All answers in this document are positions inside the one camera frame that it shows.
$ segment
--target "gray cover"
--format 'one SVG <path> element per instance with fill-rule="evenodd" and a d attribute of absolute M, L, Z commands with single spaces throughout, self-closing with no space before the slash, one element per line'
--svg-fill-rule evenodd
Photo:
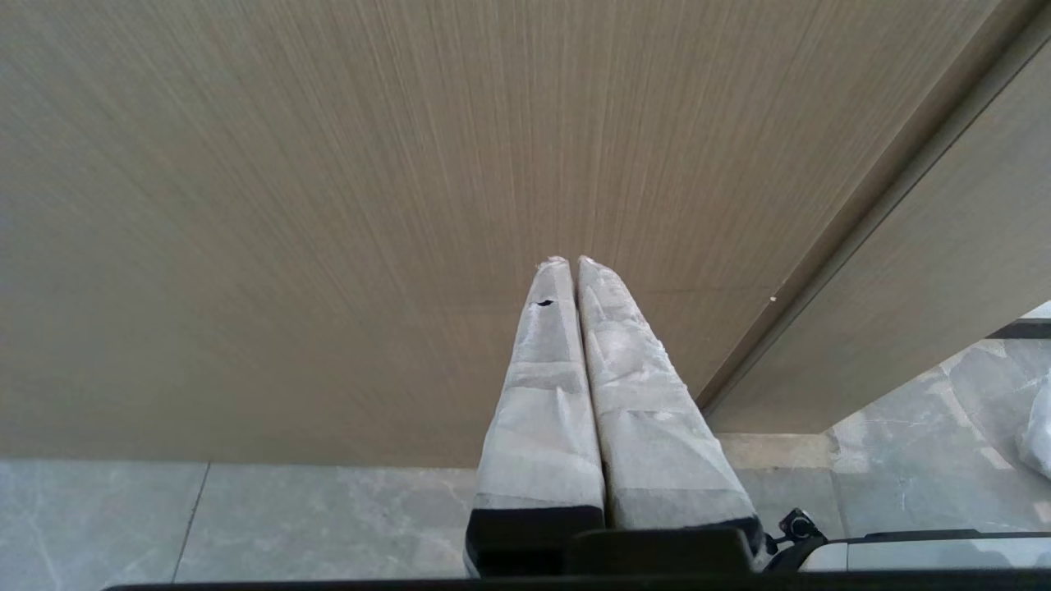
<path fill-rule="evenodd" d="M 613 524 L 679 528 L 754 517 L 722 446 L 620 277 L 581 257 L 579 291 Z"/>
<path fill-rule="evenodd" d="M 603 496 L 573 274 L 553 257 L 539 266 L 522 308 L 474 508 L 603 509 Z"/>

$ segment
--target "white wrapping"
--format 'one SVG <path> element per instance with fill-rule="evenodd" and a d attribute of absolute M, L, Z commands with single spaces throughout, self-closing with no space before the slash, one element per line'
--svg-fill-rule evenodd
<path fill-rule="evenodd" d="M 579 292 L 614 525 L 679 528 L 754 516 L 722 446 L 620 277 L 581 257 Z"/>
<path fill-rule="evenodd" d="M 1044 379 L 1017 443 L 1022 461 L 1051 478 L 1051 373 Z"/>
<path fill-rule="evenodd" d="M 537 270 L 522 308 L 474 507 L 602 509 L 603 496 L 573 276 L 565 259 L 553 257 Z"/>

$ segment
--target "tile grout line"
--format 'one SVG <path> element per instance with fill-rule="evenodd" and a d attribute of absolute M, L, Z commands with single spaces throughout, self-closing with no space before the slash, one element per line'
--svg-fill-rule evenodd
<path fill-rule="evenodd" d="M 201 488 L 198 490 L 198 497 L 193 501 L 193 508 L 190 509 L 190 519 L 186 523 L 186 535 L 183 536 L 183 546 L 179 549 L 179 558 L 176 559 L 176 570 L 171 573 L 171 583 L 176 582 L 179 575 L 179 567 L 183 564 L 183 554 L 186 553 L 186 543 L 190 539 L 190 530 L 193 529 L 193 517 L 197 516 L 198 505 L 201 504 L 201 495 L 204 494 L 204 485 L 208 482 L 208 472 L 211 471 L 211 462 L 204 469 L 204 477 L 201 478 Z"/>

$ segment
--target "white plastic bag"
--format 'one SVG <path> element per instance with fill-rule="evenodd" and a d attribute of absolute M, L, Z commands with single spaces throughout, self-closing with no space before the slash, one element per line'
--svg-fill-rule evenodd
<path fill-rule="evenodd" d="M 1029 425 L 1018 434 L 1017 443 L 1022 461 L 1051 478 L 1051 373 L 1036 393 Z"/>

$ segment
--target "gray tile floor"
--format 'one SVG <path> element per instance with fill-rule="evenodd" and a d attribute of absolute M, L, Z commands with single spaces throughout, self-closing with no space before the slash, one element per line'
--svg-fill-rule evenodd
<path fill-rule="evenodd" d="M 983 341 L 824 435 L 723 435 L 764 525 L 1051 530 L 1013 437 L 1051 342 Z M 472 470 L 0 462 L 0 589 L 459 576 Z"/>

